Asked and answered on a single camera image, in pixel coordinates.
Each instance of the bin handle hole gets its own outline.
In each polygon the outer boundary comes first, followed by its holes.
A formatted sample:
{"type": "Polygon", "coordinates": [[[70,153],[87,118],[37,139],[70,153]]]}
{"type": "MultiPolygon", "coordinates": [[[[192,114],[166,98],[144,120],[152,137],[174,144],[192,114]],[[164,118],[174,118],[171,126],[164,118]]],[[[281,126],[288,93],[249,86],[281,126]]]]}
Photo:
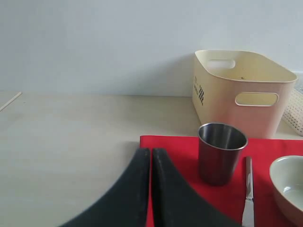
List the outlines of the bin handle hole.
{"type": "Polygon", "coordinates": [[[207,62],[207,66],[212,69],[233,69],[235,65],[234,60],[228,59],[211,59],[207,62]]]}
{"type": "Polygon", "coordinates": [[[273,106],[277,103],[277,93],[242,92],[235,98],[235,103],[240,106],[273,106]]]}

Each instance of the bowl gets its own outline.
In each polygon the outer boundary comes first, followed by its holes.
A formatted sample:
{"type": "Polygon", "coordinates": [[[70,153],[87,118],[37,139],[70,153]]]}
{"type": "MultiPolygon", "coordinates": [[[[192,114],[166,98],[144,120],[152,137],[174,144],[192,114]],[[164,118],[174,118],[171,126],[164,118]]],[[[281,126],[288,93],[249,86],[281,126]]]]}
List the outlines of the bowl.
{"type": "Polygon", "coordinates": [[[274,197],[282,213],[295,225],[303,226],[303,156],[275,160],[269,170],[274,197]]]}

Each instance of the red placemat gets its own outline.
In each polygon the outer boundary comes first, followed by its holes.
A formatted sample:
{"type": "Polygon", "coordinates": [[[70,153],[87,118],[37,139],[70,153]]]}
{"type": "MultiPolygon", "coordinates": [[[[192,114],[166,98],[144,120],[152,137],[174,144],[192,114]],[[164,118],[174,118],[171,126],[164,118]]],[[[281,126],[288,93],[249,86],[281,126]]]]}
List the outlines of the red placemat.
{"type": "MultiPolygon", "coordinates": [[[[198,176],[198,138],[170,136],[141,136],[140,147],[165,148],[174,165],[205,200],[219,211],[241,224],[245,202],[245,163],[251,156],[254,174],[254,204],[256,227],[293,227],[280,212],[273,198],[273,185],[269,177],[270,164],[287,155],[303,156],[303,140],[249,139],[243,150],[231,182],[222,187],[209,186],[198,176]]],[[[151,196],[147,227],[153,227],[151,196]]]]}

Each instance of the butter knife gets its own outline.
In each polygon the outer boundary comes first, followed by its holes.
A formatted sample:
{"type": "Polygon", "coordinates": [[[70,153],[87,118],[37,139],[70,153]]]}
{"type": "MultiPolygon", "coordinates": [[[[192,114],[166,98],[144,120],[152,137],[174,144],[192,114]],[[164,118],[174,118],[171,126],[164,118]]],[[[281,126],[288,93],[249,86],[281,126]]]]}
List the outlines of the butter knife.
{"type": "Polygon", "coordinates": [[[244,212],[242,216],[242,225],[244,227],[254,227],[254,193],[253,193],[253,176],[251,157],[246,157],[246,199],[244,212]]]}

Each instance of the storage bin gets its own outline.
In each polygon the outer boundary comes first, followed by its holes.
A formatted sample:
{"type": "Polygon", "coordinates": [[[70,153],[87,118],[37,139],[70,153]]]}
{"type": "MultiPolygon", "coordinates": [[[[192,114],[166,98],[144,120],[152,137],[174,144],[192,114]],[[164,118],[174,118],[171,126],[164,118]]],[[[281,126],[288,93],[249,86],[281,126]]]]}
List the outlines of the storage bin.
{"type": "Polygon", "coordinates": [[[272,138],[297,76],[253,52],[195,53],[193,103],[202,124],[223,122],[272,138]]]}
{"type": "Polygon", "coordinates": [[[303,75],[299,77],[291,92],[283,119],[296,133],[303,136],[303,75]]]}

